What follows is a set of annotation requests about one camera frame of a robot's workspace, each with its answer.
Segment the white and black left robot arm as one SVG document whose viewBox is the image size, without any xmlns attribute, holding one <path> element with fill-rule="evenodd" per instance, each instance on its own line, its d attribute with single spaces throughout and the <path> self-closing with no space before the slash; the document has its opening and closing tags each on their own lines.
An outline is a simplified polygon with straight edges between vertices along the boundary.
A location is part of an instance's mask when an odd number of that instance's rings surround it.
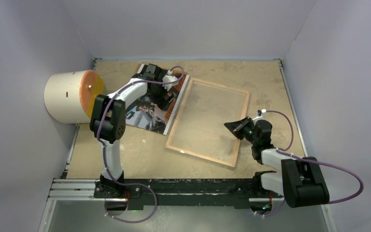
<svg viewBox="0 0 371 232">
<path fill-rule="evenodd" d="M 163 135 L 168 131 L 172 108 L 186 76 L 184 70 L 174 70 L 143 65 L 120 89 L 95 98 L 89 127 L 102 148 L 101 187 L 114 198 L 125 191 L 119 146 L 126 125 Z"/>
</svg>

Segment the wooden picture frame with glass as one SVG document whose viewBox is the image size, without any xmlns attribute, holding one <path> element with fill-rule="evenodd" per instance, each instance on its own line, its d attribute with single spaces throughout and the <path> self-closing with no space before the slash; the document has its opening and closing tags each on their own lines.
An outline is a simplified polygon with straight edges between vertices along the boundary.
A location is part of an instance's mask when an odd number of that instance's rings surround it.
<svg viewBox="0 0 371 232">
<path fill-rule="evenodd" d="M 224 123 L 245 118 L 249 99 L 247 90 L 191 78 L 166 148 L 234 168 L 240 140 Z"/>
</svg>

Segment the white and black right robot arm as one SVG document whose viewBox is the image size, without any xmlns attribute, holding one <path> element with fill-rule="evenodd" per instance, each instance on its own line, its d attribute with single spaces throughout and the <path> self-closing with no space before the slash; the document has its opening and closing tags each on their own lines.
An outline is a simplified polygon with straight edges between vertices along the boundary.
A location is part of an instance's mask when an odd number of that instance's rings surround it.
<svg viewBox="0 0 371 232">
<path fill-rule="evenodd" d="M 247 116 L 224 126 L 237 139 L 245 139 L 252 145 L 254 160 L 274 169 L 255 173 L 252 191 L 256 196 L 263 197 L 272 191 L 283 196 L 292 208 L 329 203 L 329 191 L 317 160 L 284 156 L 271 142 L 270 122 Z"/>
</svg>

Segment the printed photo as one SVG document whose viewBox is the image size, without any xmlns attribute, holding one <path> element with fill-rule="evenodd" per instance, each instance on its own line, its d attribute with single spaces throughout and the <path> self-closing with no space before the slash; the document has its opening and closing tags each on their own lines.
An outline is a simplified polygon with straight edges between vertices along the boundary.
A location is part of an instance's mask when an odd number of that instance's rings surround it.
<svg viewBox="0 0 371 232">
<path fill-rule="evenodd" d="M 178 84 L 172 87 L 179 91 L 179 96 L 173 108 L 168 111 L 163 111 L 159 109 L 155 103 L 151 102 L 149 97 L 143 95 L 127 107 L 126 124 L 167 135 L 184 96 L 189 78 L 189 74 L 184 73 L 183 78 Z"/>
</svg>

